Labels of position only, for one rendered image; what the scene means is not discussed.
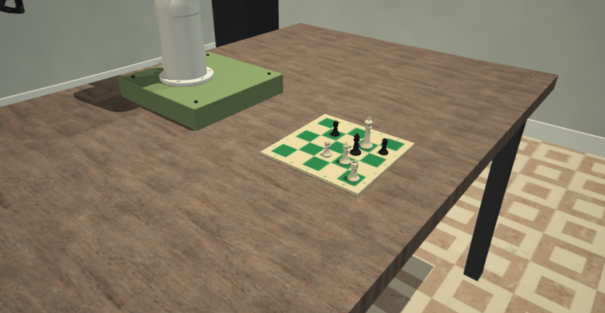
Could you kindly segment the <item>white chess king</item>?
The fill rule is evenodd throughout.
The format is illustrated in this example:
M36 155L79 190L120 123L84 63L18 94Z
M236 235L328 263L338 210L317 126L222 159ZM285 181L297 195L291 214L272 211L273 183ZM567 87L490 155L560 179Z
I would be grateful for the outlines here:
M369 150L373 147L373 144L371 144L371 142L370 142L370 129L372 128L371 125L372 125L371 118L368 117L367 120L365 121L366 129L365 129L364 140L360 144L360 147L365 150Z

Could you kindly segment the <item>green and cream chessboard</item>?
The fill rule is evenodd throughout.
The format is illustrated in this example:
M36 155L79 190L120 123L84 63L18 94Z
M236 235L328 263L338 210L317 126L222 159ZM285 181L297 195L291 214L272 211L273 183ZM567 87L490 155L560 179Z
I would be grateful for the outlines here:
M333 122L338 121L337 131L339 136L331 136ZM360 137L359 150L361 155L351 155L354 136L358 133ZM283 165L298 170L304 174L317 178L325 183L333 185L353 195L359 196L384 172L393 166L404 154L415 146L414 143L394 136L370 129L370 142L373 147L369 150L360 147L364 140L365 127L324 114L311 123L303 126L294 133L274 143L260 152L261 155L275 160ZM388 155L380 155L382 139L387 139ZM325 141L330 141L330 152L332 156L323 157ZM350 174L349 165L342 165L339 160L343 155L343 145L347 141L349 145L348 158L353 162L359 162L357 175L360 180L350 182L347 176Z

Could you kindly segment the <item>white chess rook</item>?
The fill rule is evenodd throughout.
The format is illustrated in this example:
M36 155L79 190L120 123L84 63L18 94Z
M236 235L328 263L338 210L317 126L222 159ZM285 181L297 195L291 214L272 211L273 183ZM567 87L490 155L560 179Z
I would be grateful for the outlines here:
M357 162L356 160L355 160L355 162L353 162L353 160L350 162L351 171L350 171L350 174L347 176L347 179L350 182L357 182L360 180L360 177L357 175L358 166L359 166L359 162Z

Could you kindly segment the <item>white pawn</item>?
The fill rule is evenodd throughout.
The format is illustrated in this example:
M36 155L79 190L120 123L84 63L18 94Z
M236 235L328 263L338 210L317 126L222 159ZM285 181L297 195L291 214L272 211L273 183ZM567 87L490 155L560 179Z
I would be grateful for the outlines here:
M325 151L324 151L324 152L322 152L322 156L323 156L323 157L329 158L329 157L331 157L331 156L332 156L332 153L330 152L329 147L330 147L330 141L329 141L329 140L326 140L326 141L325 141Z

